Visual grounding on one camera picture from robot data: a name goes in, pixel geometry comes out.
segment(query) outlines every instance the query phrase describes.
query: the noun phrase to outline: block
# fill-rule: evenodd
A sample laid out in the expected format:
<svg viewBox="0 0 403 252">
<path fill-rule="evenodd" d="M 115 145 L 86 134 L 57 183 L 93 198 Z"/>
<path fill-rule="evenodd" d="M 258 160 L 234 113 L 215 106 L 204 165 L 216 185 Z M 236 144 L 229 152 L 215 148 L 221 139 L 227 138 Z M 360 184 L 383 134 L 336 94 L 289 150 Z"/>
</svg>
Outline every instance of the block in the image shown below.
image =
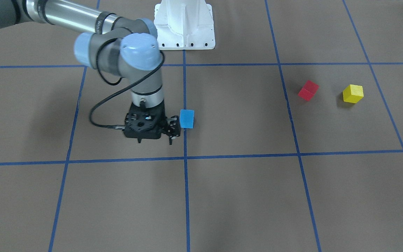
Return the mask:
<svg viewBox="0 0 403 252">
<path fill-rule="evenodd" d="M 357 103 L 363 98 L 363 87 L 358 85 L 349 85 L 343 90 L 343 101 Z"/>
<path fill-rule="evenodd" d="M 180 110 L 179 124 L 181 128 L 192 129 L 194 128 L 194 111 L 193 110 Z"/>
<path fill-rule="evenodd" d="M 304 84 L 301 91 L 299 91 L 298 96 L 305 99 L 306 101 L 310 101 L 310 99 L 312 99 L 312 97 L 315 95 L 319 87 L 320 86 L 318 86 L 314 82 L 308 80 L 306 84 Z"/>
</svg>

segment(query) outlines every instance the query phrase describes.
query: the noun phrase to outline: yellow cube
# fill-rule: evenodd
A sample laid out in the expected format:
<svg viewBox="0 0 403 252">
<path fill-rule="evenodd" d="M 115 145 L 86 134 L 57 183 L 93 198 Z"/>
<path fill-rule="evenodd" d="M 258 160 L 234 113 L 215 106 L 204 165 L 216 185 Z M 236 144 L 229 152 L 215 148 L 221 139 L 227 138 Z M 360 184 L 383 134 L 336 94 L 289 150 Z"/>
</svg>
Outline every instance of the yellow cube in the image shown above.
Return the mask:
<svg viewBox="0 0 403 252">
<path fill-rule="evenodd" d="M 343 90 L 343 101 L 357 103 L 363 98 L 363 87 L 357 85 L 349 85 Z"/>
</svg>

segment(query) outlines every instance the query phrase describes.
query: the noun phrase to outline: blue square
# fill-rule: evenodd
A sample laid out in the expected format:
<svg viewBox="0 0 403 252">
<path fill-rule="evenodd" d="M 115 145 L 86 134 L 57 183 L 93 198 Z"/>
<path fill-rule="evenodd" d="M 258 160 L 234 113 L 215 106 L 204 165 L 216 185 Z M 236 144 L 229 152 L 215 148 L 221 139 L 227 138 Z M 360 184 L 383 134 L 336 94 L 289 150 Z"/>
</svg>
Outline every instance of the blue square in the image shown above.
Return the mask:
<svg viewBox="0 0 403 252">
<path fill-rule="evenodd" d="M 194 111 L 193 110 L 181 110 L 179 112 L 179 124 L 182 128 L 187 128 L 187 129 L 194 128 Z"/>
</svg>

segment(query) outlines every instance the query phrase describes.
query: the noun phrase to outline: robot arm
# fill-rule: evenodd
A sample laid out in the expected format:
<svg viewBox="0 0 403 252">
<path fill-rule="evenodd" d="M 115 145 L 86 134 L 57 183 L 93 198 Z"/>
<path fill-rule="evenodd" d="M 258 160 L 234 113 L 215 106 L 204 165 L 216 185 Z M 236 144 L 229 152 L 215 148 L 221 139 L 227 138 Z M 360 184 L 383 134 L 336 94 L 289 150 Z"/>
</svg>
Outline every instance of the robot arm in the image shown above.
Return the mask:
<svg viewBox="0 0 403 252">
<path fill-rule="evenodd" d="M 93 125 L 122 129 L 124 135 L 142 139 L 172 139 L 180 136 L 179 118 L 167 118 L 160 67 L 164 55 L 158 48 L 157 30 L 149 19 L 130 20 L 67 0 L 0 0 L 0 29 L 35 21 L 65 27 L 81 34 L 74 43 L 74 54 L 87 67 L 128 78 L 132 85 L 99 102 L 90 114 Z M 131 90 L 132 105 L 125 125 L 94 123 L 93 111 L 114 96 Z"/>
</svg>

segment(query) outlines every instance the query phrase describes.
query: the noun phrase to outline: red cube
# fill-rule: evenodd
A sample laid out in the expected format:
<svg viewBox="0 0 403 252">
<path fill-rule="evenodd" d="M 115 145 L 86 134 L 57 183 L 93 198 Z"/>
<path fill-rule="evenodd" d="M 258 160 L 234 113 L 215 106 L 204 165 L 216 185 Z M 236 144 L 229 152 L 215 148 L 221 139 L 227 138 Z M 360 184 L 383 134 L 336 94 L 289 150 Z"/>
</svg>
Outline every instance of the red cube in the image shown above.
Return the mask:
<svg viewBox="0 0 403 252">
<path fill-rule="evenodd" d="M 319 87 L 320 86 L 318 86 L 317 84 L 308 80 L 306 84 L 304 84 L 304 87 L 301 89 L 301 91 L 299 91 L 298 96 L 305 99 L 306 101 L 310 101 Z"/>
</svg>

